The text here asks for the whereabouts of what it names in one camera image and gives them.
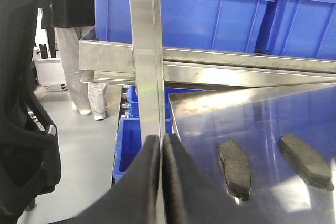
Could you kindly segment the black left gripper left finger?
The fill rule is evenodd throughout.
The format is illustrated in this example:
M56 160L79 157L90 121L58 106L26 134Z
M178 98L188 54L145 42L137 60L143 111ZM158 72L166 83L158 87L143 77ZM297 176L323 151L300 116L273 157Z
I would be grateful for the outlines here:
M122 178L80 214L59 223L156 223L159 137L149 135Z

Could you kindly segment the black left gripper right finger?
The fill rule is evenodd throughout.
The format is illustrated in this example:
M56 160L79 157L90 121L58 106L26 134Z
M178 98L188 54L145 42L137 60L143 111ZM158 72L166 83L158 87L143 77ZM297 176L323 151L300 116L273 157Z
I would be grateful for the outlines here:
M163 196L167 223L239 223L225 193L202 171L175 134L163 140Z

